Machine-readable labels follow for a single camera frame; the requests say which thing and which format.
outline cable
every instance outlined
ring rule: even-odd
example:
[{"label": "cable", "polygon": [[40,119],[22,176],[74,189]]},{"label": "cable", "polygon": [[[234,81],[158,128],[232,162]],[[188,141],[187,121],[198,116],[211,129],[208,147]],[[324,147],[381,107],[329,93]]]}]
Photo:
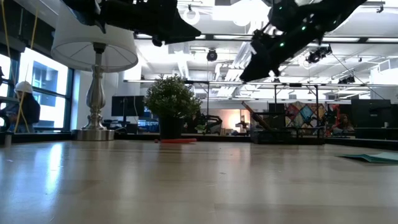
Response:
[{"label": "cable", "polygon": [[[7,30],[7,22],[6,22],[6,10],[5,10],[5,7],[4,7],[4,1],[3,0],[1,0],[1,10],[2,10],[2,21],[3,21],[3,26],[4,26],[4,33],[6,35],[7,53],[8,53],[8,57],[11,59],[10,43],[9,43],[9,39],[8,39],[8,30]],[[16,86],[16,77],[14,75],[14,71],[12,70],[12,66],[10,66],[10,72],[11,72],[12,81],[14,82],[14,86]],[[21,114],[19,114],[19,111],[18,111],[17,121],[19,121],[19,116],[20,115],[22,115],[22,119],[25,122],[26,130],[29,133],[30,131],[29,131],[29,128],[28,128],[28,125],[27,125],[27,121],[25,119],[23,111],[21,111]]]},{"label": "cable", "polygon": [[[36,33],[36,27],[37,27],[37,15],[38,14],[39,14],[39,9],[36,7],[35,24],[33,25],[32,41],[30,42],[30,49],[31,50],[33,50],[33,44],[34,44],[34,41],[35,41],[35,33]],[[21,112],[22,112],[22,105],[24,104],[24,99],[25,99],[24,95],[25,95],[25,90],[22,91],[22,99],[21,99],[21,103],[19,104],[17,123],[15,124],[14,133],[18,129],[19,118],[21,117]],[[27,132],[30,133],[29,128],[27,127],[26,120],[25,120],[25,125],[26,125]]]},{"label": "cable", "polygon": [[357,80],[359,80],[364,86],[366,86],[368,89],[370,89],[370,91],[372,91],[372,92],[375,93],[377,96],[380,96],[380,98],[382,98],[383,100],[385,100],[384,97],[382,97],[380,94],[376,93],[376,91],[372,90],[372,88],[368,87],[368,85],[367,85],[365,82],[362,82],[362,80],[360,80],[350,69],[348,69],[348,68],[336,57],[336,55],[334,55],[333,53],[331,53],[331,54],[334,56],[334,58],[336,58],[337,61],[339,61],[339,63],[340,63],[342,66],[345,67],[345,69],[347,69],[347,71],[350,72],[350,74],[352,74],[352,75],[353,75]]}]

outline white hard hat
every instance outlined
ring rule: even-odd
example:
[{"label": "white hard hat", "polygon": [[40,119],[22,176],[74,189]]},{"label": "white hard hat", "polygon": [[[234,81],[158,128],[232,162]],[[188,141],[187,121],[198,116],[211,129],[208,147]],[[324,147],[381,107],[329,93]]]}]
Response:
[{"label": "white hard hat", "polygon": [[17,85],[15,86],[14,92],[17,92],[17,91],[23,91],[25,93],[33,93],[33,88],[29,82],[23,81],[23,82],[17,83]]}]

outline spotlight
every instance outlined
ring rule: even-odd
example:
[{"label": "spotlight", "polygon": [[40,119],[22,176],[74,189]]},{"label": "spotlight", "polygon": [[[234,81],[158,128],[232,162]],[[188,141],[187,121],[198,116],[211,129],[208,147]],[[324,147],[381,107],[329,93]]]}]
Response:
[{"label": "spotlight", "polygon": [[384,6],[383,6],[383,5],[380,5],[380,9],[378,9],[376,12],[377,12],[377,13],[381,13],[382,11],[384,11]]},{"label": "spotlight", "polygon": [[324,59],[327,55],[333,53],[331,47],[320,47],[316,51],[310,52],[310,55],[305,59],[308,63],[318,63],[321,59]]},{"label": "spotlight", "polygon": [[354,82],[355,82],[354,75],[350,75],[350,76],[347,78],[347,81],[348,81],[349,83],[354,83]]},{"label": "spotlight", "polygon": [[217,60],[217,52],[215,49],[210,49],[207,53],[207,61],[214,62],[215,60]]}]

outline white lampshade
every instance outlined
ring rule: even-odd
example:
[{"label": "white lampshade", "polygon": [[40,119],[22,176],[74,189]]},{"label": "white lampshade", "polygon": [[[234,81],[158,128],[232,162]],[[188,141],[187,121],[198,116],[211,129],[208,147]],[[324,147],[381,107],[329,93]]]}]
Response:
[{"label": "white lampshade", "polygon": [[93,42],[107,45],[102,57],[104,72],[125,71],[138,63],[132,31],[106,25],[103,34],[97,26],[80,24],[61,3],[52,57],[70,68],[91,71],[95,64]]}]

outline computer monitor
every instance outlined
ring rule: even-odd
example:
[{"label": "computer monitor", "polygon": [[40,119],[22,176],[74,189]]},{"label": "computer monitor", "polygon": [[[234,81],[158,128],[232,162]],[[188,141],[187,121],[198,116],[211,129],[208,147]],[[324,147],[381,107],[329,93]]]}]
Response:
[{"label": "computer monitor", "polygon": [[144,96],[112,96],[112,116],[122,116],[126,122],[128,116],[144,115]]}]

